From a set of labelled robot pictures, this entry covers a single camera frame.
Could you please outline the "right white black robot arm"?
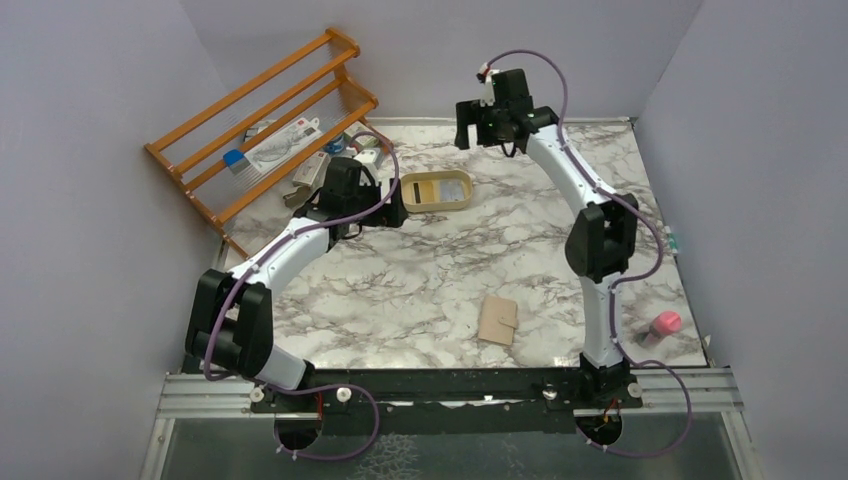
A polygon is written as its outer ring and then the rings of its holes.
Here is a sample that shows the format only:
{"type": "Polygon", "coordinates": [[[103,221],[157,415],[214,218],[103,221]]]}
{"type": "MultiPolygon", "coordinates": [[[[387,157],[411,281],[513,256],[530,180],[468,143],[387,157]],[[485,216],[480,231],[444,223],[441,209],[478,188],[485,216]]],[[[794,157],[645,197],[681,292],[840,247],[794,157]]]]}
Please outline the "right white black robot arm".
{"type": "Polygon", "coordinates": [[[626,384],[629,362],[617,331],[621,307],[616,281],[635,252],[638,202],[621,198],[569,144],[559,117],[536,107],[521,69],[485,66],[477,75],[484,87],[478,100],[457,103],[454,144],[467,150],[469,130],[481,147],[511,144],[547,174],[574,215],[565,242],[566,262],[578,276],[584,302],[585,339],[576,387],[586,400],[610,395],[626,384]]]}

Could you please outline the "beige oval tray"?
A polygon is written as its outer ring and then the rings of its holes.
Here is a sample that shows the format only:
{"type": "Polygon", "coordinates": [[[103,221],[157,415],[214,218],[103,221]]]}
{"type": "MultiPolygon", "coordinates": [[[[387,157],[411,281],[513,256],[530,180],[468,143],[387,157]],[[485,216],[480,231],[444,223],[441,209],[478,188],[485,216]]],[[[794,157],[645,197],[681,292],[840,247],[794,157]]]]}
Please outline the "beige oval tray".
{"type": "Polygon", "coordinates": [[[473,196],[472,178],[462,170],[408,173],[401,177],[400,187],[409,213],[463,210],[473,196]]]}

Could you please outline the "orange wooden shelf rack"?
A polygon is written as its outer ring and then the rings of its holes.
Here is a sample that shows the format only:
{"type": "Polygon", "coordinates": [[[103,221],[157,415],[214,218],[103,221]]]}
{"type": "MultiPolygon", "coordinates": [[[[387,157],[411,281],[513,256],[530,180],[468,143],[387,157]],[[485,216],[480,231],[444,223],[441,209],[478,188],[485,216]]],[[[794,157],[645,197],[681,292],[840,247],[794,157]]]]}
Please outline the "orange wooden shelf rack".
{"type": "Polygon", "coordinates": [[[361,53],[343,31],[329,27],[317,38],[235,88],[144,149],[220,236],[229,252],[247,258],[281,231],[250,233],[249,223],[273,197],[281,197],[297,168],[322,151],[354,122],[369,129],[368,115],[379,101],[352,75],[349,63],[361,53]],[[323,135],[274,171],[261,174],[251,164],[234,175],[222,157],[244,154],[276,130],[300,117],[318,117],[323,135]]]}

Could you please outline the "beige leather card holder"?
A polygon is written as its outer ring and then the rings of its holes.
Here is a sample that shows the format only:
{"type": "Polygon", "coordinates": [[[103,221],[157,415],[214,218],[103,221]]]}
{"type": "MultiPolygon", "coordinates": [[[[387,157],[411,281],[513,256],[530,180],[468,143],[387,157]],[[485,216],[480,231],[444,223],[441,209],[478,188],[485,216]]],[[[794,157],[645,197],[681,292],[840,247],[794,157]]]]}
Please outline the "beige leather card holder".
{"type": "Polygon", "coordinates": [[[511,346],[518,327],[518,304],[510,299],[487,295],[482,303],[478,339],[511,346]]]}

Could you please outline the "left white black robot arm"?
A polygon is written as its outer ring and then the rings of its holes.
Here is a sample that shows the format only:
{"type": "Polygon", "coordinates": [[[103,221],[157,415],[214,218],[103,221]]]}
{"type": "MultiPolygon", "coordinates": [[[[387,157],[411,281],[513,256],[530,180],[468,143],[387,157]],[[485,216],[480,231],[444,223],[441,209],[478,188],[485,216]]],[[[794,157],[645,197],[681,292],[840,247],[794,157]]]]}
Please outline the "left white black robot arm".
{"type": "Polygon", "coordinates": [[[314,367],[276,345],[276,297],[311,262],[350,239],[352,228],[399,228],[407,216],[399,177],[381,182],[356,159],[332,158],[323,185],[280,235],[243,263],[201,275],[186,353],[201,360],[210,380],[240,376],[282,390],[304,388],[314,367]]]}

